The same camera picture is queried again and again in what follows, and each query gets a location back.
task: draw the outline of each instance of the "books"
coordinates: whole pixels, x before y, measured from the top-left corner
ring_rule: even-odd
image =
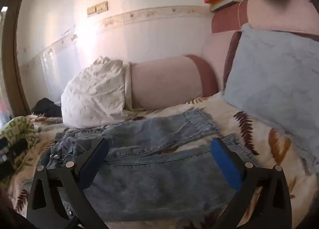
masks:
[[[221,10],[227,6],[231,6],[237,2],[240,2],[241,0],[222,0],[219,3],[213,4],[209,7],[210,12],[216,12],[218,10]]]
[[[205,3],[211,5],[211,12],[216,12],[239,1],[241,0],[204,0]]]

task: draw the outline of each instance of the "jeans seam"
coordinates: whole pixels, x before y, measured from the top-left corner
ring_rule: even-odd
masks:
[[[199,129],[197,126],[195,126],[195,124],[189,119],[189,117],[187,116],[186,112],[183,113],[183,116],[189,121],[189,123],[191,123],[193,125],[193,127],[195,127],[195,129],[197,130],[197,132],[199,132]]]
[[[146,162],[146,163],[132,163],[132,164],[119,164],[119,163],[106,163],[106,165],[119,165],[119,166],[137,166],[137,165],[146,165],[146,164],[157,164],[157,163],[165,163],[165,162],[172,162],[172,161],[179,161],[179,160],[183,160],[189,157],[193,157],[193,156],[197,156],[200,154],[204,154],[204,153],[208,153],[210,152],[210,150],[205,151],[205,152],[200,152],[200,153],[195,153],[189,156],[185,156],[185,157],[180,157],[177,159],[173,159],[173,160],[166,160],[166,161],[157,161],[157,162]]]
[[[236,138],[236,139],[234,139],[233,141],[231,141],[231,142],[229,142],[229,143],[226,143],[225,145],[229,145],[229,144],[231,144],[231,143],[237,143],[238,141],[239,141],[239,139]],[[254,158],[253,154],[251,154],[249,151],[245,151],[245,146],[242,146],[242,145],[240,144],[240,147],[239,147],[239,148],[242,149],[242,150],[245,152],[245,154],[247,154],[247,156],[249,156],[250,158]],[[129,156],[129,155],[143,154],[143,153],[146,153],[146,152],[132,153],[132,154],[128,154],[128,155],[121,155],[121,156],[117,156],[117,157],[108,158],[108,160],[115,159],[115,158],[120,158],[120,157],[125,157],[125,156]],[[54,159],[55,159],[55,160],[58,160],[58,161],[64,161],[64,160],[65,160],[67,157],[69,157],[69,156],[80,156],[80,155],[81,155],[81,154],[68,154],[68,155],[66,155],[63,159],[61,159],[61,158],[54,158]]]
[[[164,148],[164,147],[171,146],[171,145],[173,145],[173,144],[178,144],[178,143],[180,143],[180,142],[183,142],[183,141],[185,141],[185,140],[188,140],[188,139],[190,139],[190,138],[193,138],[193,137],[195,137],[195,136],[198,136],[198,135],[200,135],[200,134],[202,134],[202,133],[209,132],[209,131],[211,131],[211,130],[214,130],[214,128],[205,130],[205,131],[203,131],[203,132],[200,132],[200,133],[198,133],[198,134],[195,134],[195,135],[193,135],[193,136],[191,136],[191,137],[188,137],[188,138],[186,138],[186,139],[180,140],[180,141],[178,141],[178,142],[173,142],[173,143],[170,143],[170,144],[166,144],[166,145],[164,145],[164,146],[161,146],[161,147],[158,147],[158,148],[155,148],[155,149],[152,149],[152,150],[148,150],[148,151],[144,151],[144,152],[139,152],[139,153],[124,154],[124,155],[120,155],[120,156],[116,156],[116,157],[111,157],[111,158],[106,158],[106,159],[107,159],[107,160],[111,160],[111,159],[121,158],[121,157],[125,157],[125,156],[131,156],[131,155],[138,155],[138,154],[148,153],[148,152],[151,152],[151,151],[155,151],[155,150],[157,150],[157,149],[162,149],[162,148]]]
[[[217,128],[217,125],[208,118],[206,113],[204,114],[202,111],[198,111],[198,112],[209,125],[213,126],[214,129]]]

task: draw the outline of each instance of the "light switch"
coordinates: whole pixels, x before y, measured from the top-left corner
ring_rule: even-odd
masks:
[[[95,13],[100,14],[100,13],[107,11],[107,10],[108,10],[108,4],[107,4],[107,1],[105,1],[105,2],[102,2],[102,3],[97,4],[95,6],[89,7],[87,9],[87,15],[90,16],[90,15],[93,15]]]
[[[96,6],[96,12],[101,13],[108,10],[107,1]]]
[[[88,15],[91,15],[91,14],[94,14],[94,13],[96,13],[96,7],[95,6],[87,8],[87,14]]]

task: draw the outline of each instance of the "blue cloth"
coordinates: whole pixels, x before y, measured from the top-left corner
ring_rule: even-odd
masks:
[[[211,139],[202,147],[170,153],[208,135],[219,137],[219,128],[210,115],[198,109],[73,130],[57,135],[47,168],[76,162],[93,140],[106,138],[109,154],[91,186],[83,191],[103,221],[189,218],[221,208],[235,194],[210,153]],[[223,141],[244,162],[256,163],[236,135]],[[67,197],[60,193],[67,213],[74,214]]]

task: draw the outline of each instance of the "floral bedspread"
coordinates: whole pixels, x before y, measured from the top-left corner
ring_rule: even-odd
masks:
[[[290,192],[292,207],[292,227],[295,228],[308,213],[314,199],[317,197],[318,184],[317,176],[312,173],[296,152],[290,139],[278,133],[271,127],[262,122],[250,118],[246,113],[227,104],[222,94],[218,93],[208,98],[197,98],[183,105],[169,107],[155,111],[140,112],[134,119],[144,119],[160,116],[175,115],[183,113],[190,108],[200,108],[209,113],[214,122],[220,128],[221,136],[236,133],[240,143],[249,148],[261,165],[272,168],[278,164],[283,167]],[[31,179],[34,169],[39,161],[41,154],[51,147],[57,132],[66,129],[63,124],[57,124],[61,120],[47,119],[43,117],[29,116],[33,120],[35,127],[40,127],[39,142],[27,153],[23,168],[15,174],[10,182],[9,194],[13,204],[21,214],[26,214],[26,204],[28,201],[27,192],[22,189],[21,183],[26,179]],[[191,149],[204,144],[209,144],[212,136],[190,142],[173,151]],[[247,222],[257,203],[260,189],[257,189],[252,201],[239,225]],[[125,228],[154,228],[154,229],[200,229],[211,228],[223,210],[216,210],[205,217],[190,217],[189,219],[169,219],[159,221],[140,221],[140,222],[117,222],[106,223],[110,229]]]

